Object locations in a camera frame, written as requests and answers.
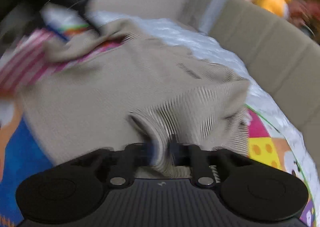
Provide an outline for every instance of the yellow patch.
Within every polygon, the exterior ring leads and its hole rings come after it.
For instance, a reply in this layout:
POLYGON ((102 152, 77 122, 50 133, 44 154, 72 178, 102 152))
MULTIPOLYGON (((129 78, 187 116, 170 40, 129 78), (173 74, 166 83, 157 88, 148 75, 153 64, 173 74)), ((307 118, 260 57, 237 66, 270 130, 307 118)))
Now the yellow patch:
POLYGON ((271 138, 249 138, 249 157, 281 170, 278 153, 271 138))

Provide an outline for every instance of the beige cloth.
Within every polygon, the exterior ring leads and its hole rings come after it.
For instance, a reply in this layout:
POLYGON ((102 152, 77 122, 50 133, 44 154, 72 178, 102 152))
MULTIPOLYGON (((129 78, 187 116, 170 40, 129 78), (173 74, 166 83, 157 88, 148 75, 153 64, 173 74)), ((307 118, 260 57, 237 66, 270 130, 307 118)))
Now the beige cloth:
POLYGON ((125 43, 20 94, 31 129, 56 163, 140 142, 130 111, 155 143, 154 169, 167 177, 189 174, 172 168, 166 156, 172 133, 207 150, 223 146, 247 154, 248 80, 191 57, 185 47, 168 46, 128 20, 114 21, 108 30, 111 36, 125 31, 125 43))

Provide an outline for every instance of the white logo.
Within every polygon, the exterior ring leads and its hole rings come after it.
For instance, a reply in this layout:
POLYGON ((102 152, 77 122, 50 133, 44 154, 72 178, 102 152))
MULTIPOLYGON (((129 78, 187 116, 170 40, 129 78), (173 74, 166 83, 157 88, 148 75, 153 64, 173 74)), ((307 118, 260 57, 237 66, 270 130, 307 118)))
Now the white logo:
POLYGON ((161 187, 163 187, 164 185, 166 185, 165 182, 161 182, 161 183, 157 183, 157 185, 160 185, 161 187))

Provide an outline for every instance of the silver screw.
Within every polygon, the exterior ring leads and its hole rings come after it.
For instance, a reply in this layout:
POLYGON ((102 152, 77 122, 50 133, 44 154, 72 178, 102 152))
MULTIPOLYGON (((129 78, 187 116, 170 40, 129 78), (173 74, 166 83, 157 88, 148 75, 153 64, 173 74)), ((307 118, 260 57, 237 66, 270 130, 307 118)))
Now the silver screw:
POLYGON ((110 183, 113 185, 123 185, 125 183, 125 179, 123 177, 113 177, 110 179, 110 183))
POLYGON ((201 177, 198 179, 198 183, 203 185, 211 185, 214 183, 214 180, 210 177, 201 177))

